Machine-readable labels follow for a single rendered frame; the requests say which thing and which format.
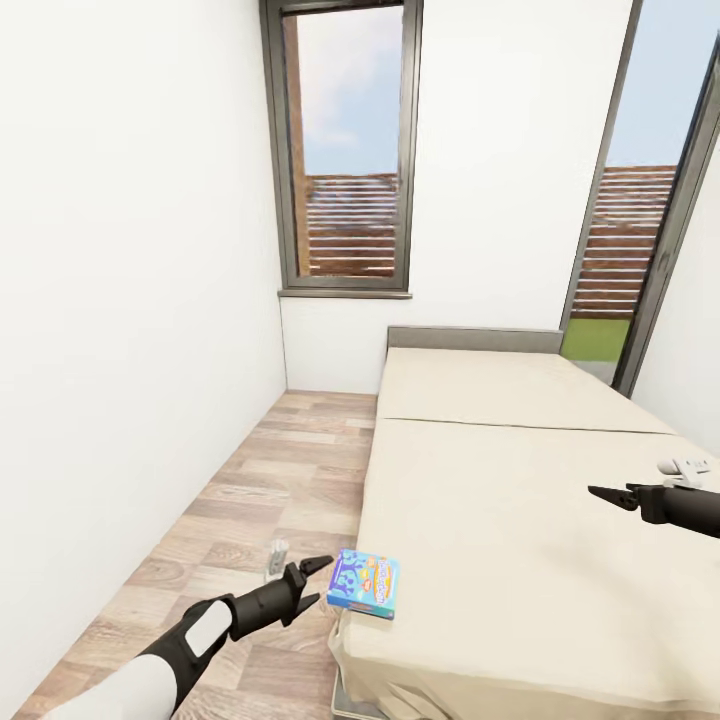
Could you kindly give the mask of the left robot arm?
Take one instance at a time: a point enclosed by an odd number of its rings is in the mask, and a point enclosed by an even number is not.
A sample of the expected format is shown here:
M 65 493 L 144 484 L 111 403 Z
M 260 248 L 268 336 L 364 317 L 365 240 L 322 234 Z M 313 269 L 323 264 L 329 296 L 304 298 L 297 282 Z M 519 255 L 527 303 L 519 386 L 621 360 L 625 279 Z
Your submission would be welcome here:
M 170 720 L 227 637 L 242 637 L 294 618 L 319 599 L 302 596 L 308 576 L 332 563 L 328 554 L 302 558 L 283 568 L 288 541 L 271 545 L 263 584 L 235 597 L 226 593 L 196 604 L 174 627 L 82 695 L 38 720 Z

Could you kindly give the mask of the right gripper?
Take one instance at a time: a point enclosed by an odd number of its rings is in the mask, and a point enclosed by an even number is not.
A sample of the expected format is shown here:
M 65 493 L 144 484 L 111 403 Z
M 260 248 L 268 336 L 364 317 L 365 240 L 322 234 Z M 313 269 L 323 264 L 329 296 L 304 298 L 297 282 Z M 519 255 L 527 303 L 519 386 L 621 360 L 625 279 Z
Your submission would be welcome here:
M 692 487 L 626 484 L 627 490 L 588 486 L 593 494 L 627 511 L 641 508 L 644 522 L 672 523 L 720 539 L 720 493 Z

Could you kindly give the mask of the board game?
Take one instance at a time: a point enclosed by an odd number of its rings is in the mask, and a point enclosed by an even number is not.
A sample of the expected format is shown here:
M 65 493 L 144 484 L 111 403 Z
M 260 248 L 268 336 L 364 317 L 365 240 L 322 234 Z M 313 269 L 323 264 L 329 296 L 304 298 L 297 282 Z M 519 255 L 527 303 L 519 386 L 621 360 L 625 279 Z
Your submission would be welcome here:
M 400 559 L 341 549 L 327 603 L 395 619 Z

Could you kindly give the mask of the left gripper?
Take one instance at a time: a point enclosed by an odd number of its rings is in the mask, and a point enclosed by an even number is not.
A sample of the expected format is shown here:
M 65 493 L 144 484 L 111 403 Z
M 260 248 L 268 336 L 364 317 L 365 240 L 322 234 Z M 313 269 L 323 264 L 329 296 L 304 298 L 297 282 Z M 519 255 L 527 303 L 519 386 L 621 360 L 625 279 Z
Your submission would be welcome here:
M 332 557 L 326 554 L 302 559 L 298 567 L 295 562 L 286 564 L 282 578 L 252 590 L 261 606 L 259 630 L 276 620 L 282 620 L 282 626 L 290 626 L 294 618 L 319 599 L 319 592 L 308 596 L 302 596 L 302 592 L 308 576 L 332 563 Z

